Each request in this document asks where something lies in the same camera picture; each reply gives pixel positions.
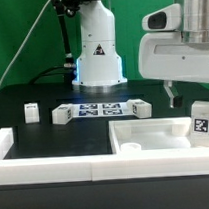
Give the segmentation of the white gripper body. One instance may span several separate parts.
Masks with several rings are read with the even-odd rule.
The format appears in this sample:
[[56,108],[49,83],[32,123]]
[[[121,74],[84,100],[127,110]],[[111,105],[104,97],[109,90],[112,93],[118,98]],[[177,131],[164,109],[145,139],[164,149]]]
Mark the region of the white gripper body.
[[138,55],[146,79],[209,83],[209,43],[183,43],[178,32],[145,34]]

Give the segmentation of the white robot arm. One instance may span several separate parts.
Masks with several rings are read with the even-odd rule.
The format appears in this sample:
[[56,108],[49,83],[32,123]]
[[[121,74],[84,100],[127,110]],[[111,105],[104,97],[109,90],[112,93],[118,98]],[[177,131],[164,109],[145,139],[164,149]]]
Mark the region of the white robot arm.
[[[101,0],[53,0],[58,14],[80,14],[82,50],[74,88],[104,93],[127,82],[115,50],[114,15]],[[182,105],[174,81],[209,83],[209,0],[173,0],[142,19],[138,70],[164,82],[172,107]]]

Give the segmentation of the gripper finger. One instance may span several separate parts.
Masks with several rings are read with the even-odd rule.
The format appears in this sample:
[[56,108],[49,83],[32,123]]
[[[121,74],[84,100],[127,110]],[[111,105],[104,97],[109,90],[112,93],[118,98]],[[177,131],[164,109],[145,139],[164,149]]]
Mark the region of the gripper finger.
[[171,80],[164,81],[163,87],[169,97],[169,103],[171,108],[180,108],[182,106],[182,97],[179,95],[176,87]]

